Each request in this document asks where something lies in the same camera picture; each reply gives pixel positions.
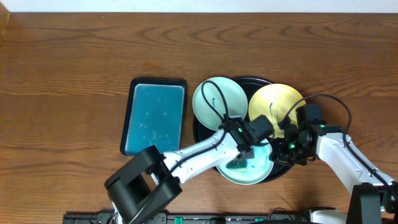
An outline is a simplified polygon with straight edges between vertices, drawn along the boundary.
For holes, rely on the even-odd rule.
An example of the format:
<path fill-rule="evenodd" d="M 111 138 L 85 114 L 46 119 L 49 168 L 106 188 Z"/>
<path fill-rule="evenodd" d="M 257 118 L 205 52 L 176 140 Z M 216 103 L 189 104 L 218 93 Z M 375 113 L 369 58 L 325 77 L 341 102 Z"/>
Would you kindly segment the green yellow sponge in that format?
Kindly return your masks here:
<path fill-rule="evenodd" d="M 226 168 L 233 172 L 246 172 L 248 162 L 245 159 L 235 158 L 226 164 Z"/>

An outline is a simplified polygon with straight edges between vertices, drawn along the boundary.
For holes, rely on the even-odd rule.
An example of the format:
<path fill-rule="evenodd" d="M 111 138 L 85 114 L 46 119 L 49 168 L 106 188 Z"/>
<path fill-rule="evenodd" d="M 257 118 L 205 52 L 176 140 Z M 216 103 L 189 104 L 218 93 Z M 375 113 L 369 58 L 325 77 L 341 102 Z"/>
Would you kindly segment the light green plate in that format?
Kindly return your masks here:
<path fill-rule="evenodd" d="M 233 172 L 226 168 L 226 164 L 216 166 L 218 172 L 230 182 L 240 185 L 253 185 L 263 181 L 270 173 L 274 163 L 269 159 L 272 146 L 267 139 L 260 146 L 252 146 L 254 158 L 246 159 L 246 172 Z"/>
<path fill-rule="evenodd" d="M 202 82 L 193 94 L 193 112 L 199 122 L 208 129 L 218 130 L 226 113 L 221 94 L 213 83 L 224 95 L 229 116 L 244 119 L 248 113 L 248 98 L 243 88 L 230 78 L 213 77 Z"/>

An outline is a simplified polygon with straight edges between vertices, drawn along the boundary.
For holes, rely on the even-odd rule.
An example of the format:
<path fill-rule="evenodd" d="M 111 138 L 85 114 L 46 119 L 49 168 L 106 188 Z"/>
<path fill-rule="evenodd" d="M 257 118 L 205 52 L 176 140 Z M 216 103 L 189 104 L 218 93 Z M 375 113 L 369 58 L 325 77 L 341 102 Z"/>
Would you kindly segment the yellow plate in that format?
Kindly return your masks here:
<path fill-rule="evenodd" d="M 252 96 L 248 115 L 250 120 L 265 115 L 274 126 L 275 138 L 284 138 L 284 131 L 278 127 L 289 109 L 303 96 L 293 87 L 285 84 L 270 84 L 260 88 Z"/>

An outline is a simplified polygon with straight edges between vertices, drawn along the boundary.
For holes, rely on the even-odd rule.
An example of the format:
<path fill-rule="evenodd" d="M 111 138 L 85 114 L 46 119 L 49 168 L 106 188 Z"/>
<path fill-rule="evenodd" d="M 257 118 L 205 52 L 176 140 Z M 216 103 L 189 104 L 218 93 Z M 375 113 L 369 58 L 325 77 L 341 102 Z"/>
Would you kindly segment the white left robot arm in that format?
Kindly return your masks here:
<path fill-rule="evenodd" d="M 104 186 L 119 223 L 144 223 L 181 192 L 192 177 L 238 157 L 251 157 L 261 140 L 248 125 L 214 133 L 185 149 L 160 153 L 142 150 L 109 177 Z"/>

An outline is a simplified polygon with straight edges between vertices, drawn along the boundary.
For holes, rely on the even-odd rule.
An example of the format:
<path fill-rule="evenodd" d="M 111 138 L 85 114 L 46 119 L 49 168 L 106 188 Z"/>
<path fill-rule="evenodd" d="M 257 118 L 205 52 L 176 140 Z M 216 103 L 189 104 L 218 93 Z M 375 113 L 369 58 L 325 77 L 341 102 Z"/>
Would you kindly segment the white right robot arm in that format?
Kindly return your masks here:
<path fill-rule="evenodd" d="M 382 223 L 382 213 L 397 214 L 397 181 L 378 169 L 354 145 L 340 126 L 286 121 L 276 130 L 283 143 L 273 161 L 282 165 L 306 165 L 309 159 L 326 163 L 345 186 L 351 199 L 347 213 L 318 208 L 308 211 L 311 223 Z"/>

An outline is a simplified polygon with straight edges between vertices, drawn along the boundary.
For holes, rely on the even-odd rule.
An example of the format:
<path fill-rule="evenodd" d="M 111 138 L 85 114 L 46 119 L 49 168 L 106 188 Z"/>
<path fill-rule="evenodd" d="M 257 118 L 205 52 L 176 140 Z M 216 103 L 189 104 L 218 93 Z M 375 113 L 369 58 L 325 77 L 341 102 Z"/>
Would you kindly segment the round black tray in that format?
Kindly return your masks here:
<path fill-rule="evenodd" d="M 270 84 L 275 84 L 275 83 L 271 83 L 268 80 L 262 80 L 260 78 L 251 78 L 251 77 L 241 77 L 241 78 L 233 78 L 232 80 L 234 80 L 238 85 L 240 85 L 247 98 L 248 98 L 248 105 L 249 102 L 252 98 L 252 96 L 255 94 L 255 92 L 257 92 L 260 88 L 266 86 L 266 85 L 270 85 Z M 224 95 L 222 94 L 221 90 L 219 89 L 219 87 L 213 83 L 215 87 L 217 87 L 219 93 L 221 94 L 221 97 L 223 99 L 223 103 L 224 103 L 224 107 L 226 112 L 228 112 L 228 106 L 227 106 L 227 102 L 224 98 Z M 301 100 L 298 100 L 297 102 L 300 106 L 304 105 L 305 102 Z M 289 116 L 291 122 L 293 124 L 297 123 L 296 117 L 293 113 L 291 113 L 290 111 L 287 112 L 286 116 Z M 246 117 L 243 119 L 247 122 L 250 122 L 252 120 L 249 119 L 249 115 L 247 113 Z M 194 134 L 194 139 L 196 142 L 200 142 L 203 141 L 207 138 L 209 138 L 211 135 L 213 135 L 217 130 L 212 130 L 212 129 L 208 129 L 206 128 L 204 125 L 202 125 L 199 120 L 196 118 L 196 116 L 194 117 L 194 121 L 193 121 L 193 134 Z M 275 135 L 273 135 L 271 137 L 271 140 L 269 141 L 270 144 L 272 144 L 272 141 L 275 140 Z M 283 166 L 280 164 L 276 164 L 274 162 L 274 166 L 271 170 L 271 173 L 260 183 L 265 183 L 265 182 L 269 182 L 272 180 L 275 180 L 279 177 L 281 177 L 282 175 L 286 174 L 288 171 L 290 170 L 290 166 Z"/>

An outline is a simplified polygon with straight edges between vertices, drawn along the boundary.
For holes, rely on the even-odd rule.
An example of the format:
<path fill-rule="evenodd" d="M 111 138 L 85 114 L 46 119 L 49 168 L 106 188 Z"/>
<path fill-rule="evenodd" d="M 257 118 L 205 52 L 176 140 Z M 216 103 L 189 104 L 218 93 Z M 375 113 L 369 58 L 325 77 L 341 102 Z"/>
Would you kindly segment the black rectangular water tray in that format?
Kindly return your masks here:
<path fill-rule="evenodd" d="M 131 81 L 120 143 L 124 156 L 156 146 L 159 152 L 180 149 L 187 82 L 171 78 Z"/>

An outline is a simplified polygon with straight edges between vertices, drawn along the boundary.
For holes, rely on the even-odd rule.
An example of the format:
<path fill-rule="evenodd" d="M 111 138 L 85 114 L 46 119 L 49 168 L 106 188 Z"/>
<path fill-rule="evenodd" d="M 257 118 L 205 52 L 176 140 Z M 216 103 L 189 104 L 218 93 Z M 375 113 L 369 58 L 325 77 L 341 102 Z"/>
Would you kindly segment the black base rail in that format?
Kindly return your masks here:
<path fill-rule="evenodd" d="M 159 213 L 145 224 L 247 224 L 247 223 L 345 223 L 347 214 L 331 207 L 307 210 L 302 214 L 276 208 L 268 215 L 200 215 Z M 63 224 L 123 224 L 114 210 L 64 214 Z"/>

